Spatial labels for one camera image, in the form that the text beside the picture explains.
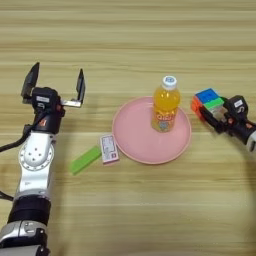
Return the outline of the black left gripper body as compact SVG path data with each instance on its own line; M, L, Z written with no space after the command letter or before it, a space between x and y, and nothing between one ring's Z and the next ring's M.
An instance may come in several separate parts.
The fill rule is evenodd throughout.
M56 98L35 96L31 104L34 108L35 118L31 125L24 127L24 131L51 134L59 132L61 120L65 116L64 107L80 108L82 106L82 102L78 100L63 100L60 96Z

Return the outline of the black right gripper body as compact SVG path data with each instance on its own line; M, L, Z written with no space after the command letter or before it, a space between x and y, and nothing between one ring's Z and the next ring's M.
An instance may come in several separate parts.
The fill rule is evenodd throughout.
M223 132L238 138L243 144L256 143L256 125L245 118L226 112L222 119L217 119L223 125Z

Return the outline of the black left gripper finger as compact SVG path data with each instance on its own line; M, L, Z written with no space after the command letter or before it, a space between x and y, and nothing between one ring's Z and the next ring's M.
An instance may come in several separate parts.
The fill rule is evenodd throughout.
M31 95L32 89L36 86L38 75L39 75L39 67L40 63L37 62L35 63L30 71L28 72L27 76L25 77L22 91L21 91L21 96L23 98L29 98Z
M76 91L77 91L77 100L79 102L82 102L84 100L84 95L85 95L85 78L84 78L83 70L80 70L79 72Z

